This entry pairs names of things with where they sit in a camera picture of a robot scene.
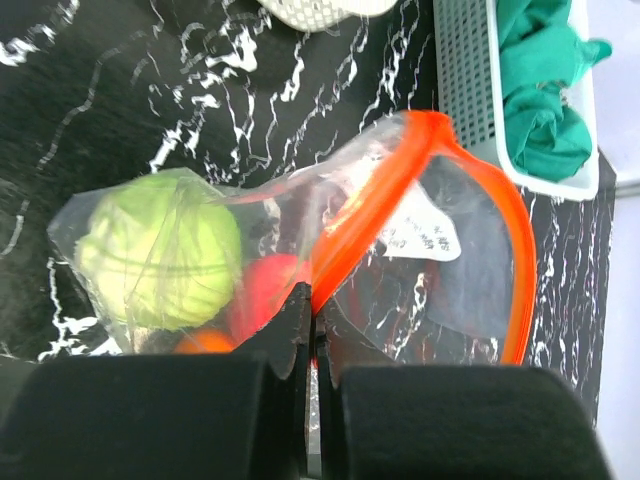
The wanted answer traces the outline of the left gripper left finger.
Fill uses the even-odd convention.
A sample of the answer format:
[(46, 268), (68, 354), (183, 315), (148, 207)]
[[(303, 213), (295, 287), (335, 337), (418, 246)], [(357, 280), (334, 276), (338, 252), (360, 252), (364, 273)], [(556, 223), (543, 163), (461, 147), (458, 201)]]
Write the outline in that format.
[(219, 477), (299, 479), (307, 462), (310, 286), (297, 284), (272, 320), (225, 361)]

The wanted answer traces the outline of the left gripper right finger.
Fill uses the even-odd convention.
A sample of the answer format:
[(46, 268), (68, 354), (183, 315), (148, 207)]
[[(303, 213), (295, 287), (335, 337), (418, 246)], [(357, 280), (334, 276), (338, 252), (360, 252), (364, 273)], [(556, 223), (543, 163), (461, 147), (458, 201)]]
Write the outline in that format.
[(344, 414), (339, 381), (354, 366), (387, 366), (394, 361), (378, 349), (346, 317), (334, 299), (315, 317), (315, 360), (318, 370), (322, 477), (342, 479), (347, 470)]

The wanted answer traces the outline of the clear zip top bag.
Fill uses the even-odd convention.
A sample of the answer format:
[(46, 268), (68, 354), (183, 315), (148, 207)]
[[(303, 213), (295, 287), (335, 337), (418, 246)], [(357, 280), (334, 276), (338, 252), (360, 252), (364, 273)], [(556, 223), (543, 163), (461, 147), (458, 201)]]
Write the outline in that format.
[[(206, 181), (236, 219), (242, 265), (229, 303), (198, 327), (170, 331), (114, 321), (75, 267), (75, 246), (88, 233), (92, 212), (108, 191), (128, 182), (73, 195), (48, 227), (57, 253), (125, 354), (174, 352), (186, 334), (204, 328), (233, 339), (227, 316), (246, 268), (265, 256), (293, 254), (310, 263), (311, 283), (305, 284), (313, 314), (336, 300), (347, 319), (395, 362), (518, 365), (524, 359), (537, 277), (527, 208), (501, 169), (458, 143), (444, 114), (396, 113), (327, 160), (258, 187)], [(461, 255), (454, 217), (492, 210), (502, 216), (512, 247), (512, 304), (503, 338), (465, 335), (427, 318), (438, 265)]]

